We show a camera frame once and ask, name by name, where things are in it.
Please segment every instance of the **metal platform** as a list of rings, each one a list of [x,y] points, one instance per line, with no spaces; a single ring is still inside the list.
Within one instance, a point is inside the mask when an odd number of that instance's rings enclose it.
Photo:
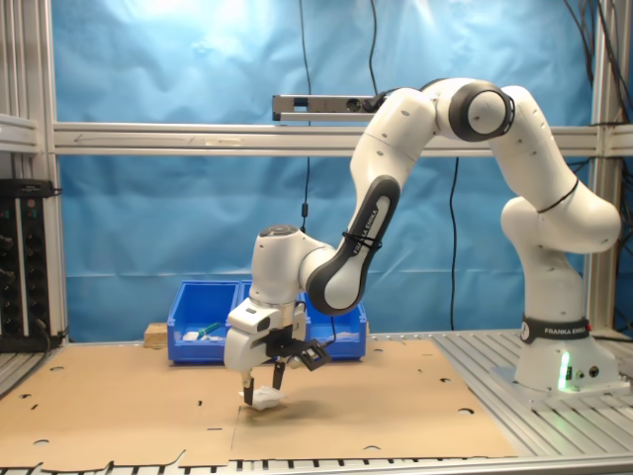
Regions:
[[[491,375],[498,366],[514,365],[521,341],[515,331],[434,332],[373,334],[373,340],[433,340],[456,371],[487,408],[508,440],[516,448],[516,458],[505,459],[372,459],[372,460],[269,460],[231,462],[226,467],[178,468],[169,466],[114,467],[94,475],[206,475],[263,471],[267,473],[403,472],[403,473],[633,473],[633,396],[601,397],[558,403],[549,409],[530,411],[513,401]],[[605,342],[624,367],[633,361],[633,344]],[[27,370],[29,355],[0,356],[21,358],[16,366]],[[20,370],[3,371],[3,378],[19,378]],[[0,475],[37,475],[37,467],[25,470],[0,469]],[[84,472],[77,475],[93,475]]]
[[[0,353],[0,398],[41,359],[41,353]]]

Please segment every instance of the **blue bin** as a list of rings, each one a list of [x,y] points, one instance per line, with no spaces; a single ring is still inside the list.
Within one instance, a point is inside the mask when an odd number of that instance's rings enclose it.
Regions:
[[[222,363],[225,357],[226,319],[237,305],[239,282],[184,281],[167,320],[167,348],[174,363]],[[209,333],[217,340],[183,341],[213,323],[222,326]]]
[[[313,307],[308,294],[304,297],[308,314],[308,339],[316,338],[324,343],[332,340],[331,317]],[[335,360],[360,359],[365,356],[367,345],[367,314],[360,302],[354,310],[334,317],[336,343],[327,347],[327,352]]]

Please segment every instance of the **cardboard sheet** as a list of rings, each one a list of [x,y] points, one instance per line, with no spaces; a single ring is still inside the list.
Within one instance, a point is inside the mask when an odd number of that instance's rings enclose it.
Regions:
[[[272,370],[256,368],[256,387]],[[430,341],[375,342],[362,363],[288,370],[286,399],[262,413],[241,404],[239,386],[222,367],[171,366],[166,349],[71,346],[0,400],[0,466],[166,465],[183,451],[181,466],[514,455]]]
[[[224,465],[239,381],[221,367],[170,366],[166,349],[71,346],[0,401],[0,466],[165,465],[185,450],[183,464]]]
[[[430,341],[374,342],[362,363],[286,374],[282,405],[240,411],[232,459],[515,455]]]

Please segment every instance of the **aluminum frame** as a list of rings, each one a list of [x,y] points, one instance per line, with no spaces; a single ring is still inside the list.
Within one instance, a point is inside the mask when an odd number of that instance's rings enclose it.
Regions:
[[[364,127],[55,123],[56,154],[349,157]],[[598,128],[555,127],[564,156],[599,153]],[[421,156],[493,156],[487,142],[433,138]]]
[[[611,42],[620,45],[618,61],[624,81],[628,78],[629,50],[631,44],[631,2],[628,0],[600,0],[604,16],[611,32]],[[617,8],[617,18],[613,7]],[[591,119],[597,124],[620,122],[621,112],[617,99],[617,88],[605,47],[605,31],[600,21],[595,30],[595,74],[593,80],[593,102]],[[598,148],[602,153],[591,161],[589,169],[589,187],[601,198],[620,205],[622,159],[613,155],[613,145],[617,142],[614,131],[630,126],[600,126],[598,130]],[[617,249],[612,247],[606,252],[589,254],[585,258],[585,298],[589,322],[596,329],[613,327],[615,307],[615,270]]]
[[[59,187],[51,46],[49,0],[0,0],[0,177],[49,180]],[[44,200],[51,334],[67,326],[60,206],[58,197]]]

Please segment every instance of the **blue curtain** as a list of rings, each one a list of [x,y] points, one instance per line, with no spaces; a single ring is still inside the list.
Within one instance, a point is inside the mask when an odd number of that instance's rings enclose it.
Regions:
[[[60,121],[272,124],[306,94],[298,0],[53,0]],[[528,88],[550,125],[589,122],[580,36],[563,2],[377,0],[380,90],[467,76]],[[314,94],[373,94],[369,0],[305,0]],[[374,332],[448,328],[453,158],[413,172],[364,303]],[[248,278],[259,230],[301,222],[304,157],[63,156],[70,334],[140,338],[183,279]],[[348,158],[313,158],[308,232],[337,244],[354,209]],[[517,328],[519,260],[492,158],[464,158],[455,194],[458,329]],[[581,268],[582,258],[574,258]]]

